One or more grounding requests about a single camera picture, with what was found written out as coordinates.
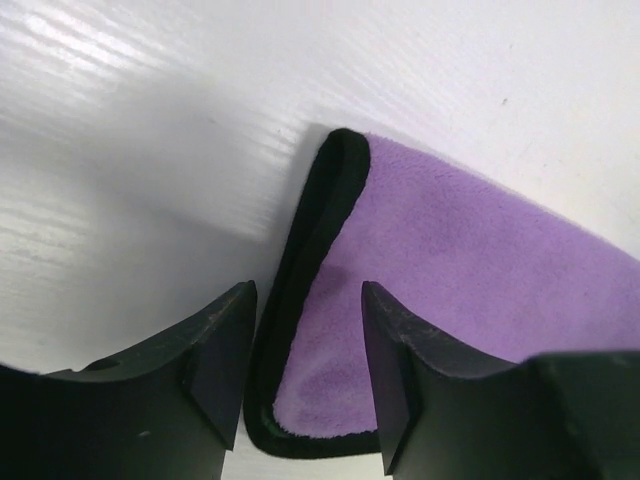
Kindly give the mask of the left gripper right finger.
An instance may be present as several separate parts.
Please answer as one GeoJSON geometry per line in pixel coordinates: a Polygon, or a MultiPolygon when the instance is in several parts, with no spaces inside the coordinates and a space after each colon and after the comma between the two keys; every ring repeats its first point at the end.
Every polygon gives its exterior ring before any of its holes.
{"type": "Polygon", "coordinates": [[[567,352],[510,363],[361,291],[385,473],[395,479],[635,479],[639,355],[567,352]]]}

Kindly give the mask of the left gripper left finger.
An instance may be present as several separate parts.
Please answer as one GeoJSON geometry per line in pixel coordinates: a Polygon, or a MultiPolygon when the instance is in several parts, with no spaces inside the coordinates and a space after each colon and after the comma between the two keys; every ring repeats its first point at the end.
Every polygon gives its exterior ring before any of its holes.
{"type": "Polygon", "coordinates": [[[256,321],[241,282],[79,371],[1,369],[5,479],[217,479],[235,442],[256,321]]]}

